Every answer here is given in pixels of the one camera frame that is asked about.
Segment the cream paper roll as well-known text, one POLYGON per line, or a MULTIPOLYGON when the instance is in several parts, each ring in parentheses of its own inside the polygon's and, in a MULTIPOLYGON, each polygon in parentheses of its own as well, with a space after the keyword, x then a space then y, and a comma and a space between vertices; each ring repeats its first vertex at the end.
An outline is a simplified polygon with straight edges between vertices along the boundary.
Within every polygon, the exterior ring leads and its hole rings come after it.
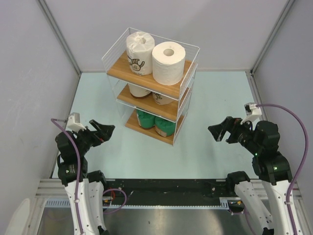
POLYGON ((145 98, 146 96, 150 95, 151 91, 145 88, 139 87, 137 85, 128 84, 130 93, 135 98, 145 98))

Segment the tan paper roll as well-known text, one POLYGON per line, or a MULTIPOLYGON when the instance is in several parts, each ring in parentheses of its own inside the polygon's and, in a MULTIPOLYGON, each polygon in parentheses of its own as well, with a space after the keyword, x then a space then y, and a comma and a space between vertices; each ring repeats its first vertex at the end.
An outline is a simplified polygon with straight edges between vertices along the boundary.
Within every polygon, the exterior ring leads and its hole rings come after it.
POLYGON ((162 94, 155 93, 155 92, 152 92, 152 96, 153 96, 155 103, 158 105, 167 105, 174 101, 173 99, 167 96, 164 96, 162 94))

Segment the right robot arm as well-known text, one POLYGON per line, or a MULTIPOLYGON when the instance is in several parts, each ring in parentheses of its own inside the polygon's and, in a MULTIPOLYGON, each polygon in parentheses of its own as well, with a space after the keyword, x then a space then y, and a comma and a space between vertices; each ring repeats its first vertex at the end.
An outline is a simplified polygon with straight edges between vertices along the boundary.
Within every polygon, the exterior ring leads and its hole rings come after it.
POLYGON ((239 196, 257 235, 302 234, 293 199, 288 197, 292 174, 288 160, 278 151, 280 134, 278 126, 269 121, 259 121, 255 129, 252 122, 226 117, 217 125, 208 127, 216 142, 226 132, 228 144, 239 143, 253 155, 252 167, 266 191, 270 208, 266 208, 255 192, 250 178, 244 171, 229 173, 225 190, 230 196, 239 196))

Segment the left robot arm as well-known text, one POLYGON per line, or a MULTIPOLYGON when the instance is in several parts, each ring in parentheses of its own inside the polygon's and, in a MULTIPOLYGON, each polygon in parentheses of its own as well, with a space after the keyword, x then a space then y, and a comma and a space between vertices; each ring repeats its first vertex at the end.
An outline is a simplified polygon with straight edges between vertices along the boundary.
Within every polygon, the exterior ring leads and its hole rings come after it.
POLYGON ((60 152, 57 157, 58 178, 67 193, 76 235, 107 235, 103 218, 103 195, 108 183, 102 171, 88 172, 85 154, 92 147, 109 141, 114 125, 103 125, 90 120, 91 131, 74 124, 71 131, 61 128, 55 141, 60 152))

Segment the green roll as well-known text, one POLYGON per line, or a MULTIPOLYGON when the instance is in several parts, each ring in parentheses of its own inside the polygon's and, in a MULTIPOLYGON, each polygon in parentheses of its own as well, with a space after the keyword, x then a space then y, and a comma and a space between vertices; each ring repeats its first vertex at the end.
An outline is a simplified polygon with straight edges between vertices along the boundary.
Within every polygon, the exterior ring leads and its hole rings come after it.
POLYGON ((162 137, 168 137, 174 134, 176 124, 160 117, 155 117, 155 131, 162 137))
POLYGON ((141 128, 151 129, 155 126, 155 116, 142 110, 136 111, 137 121, 141 128))

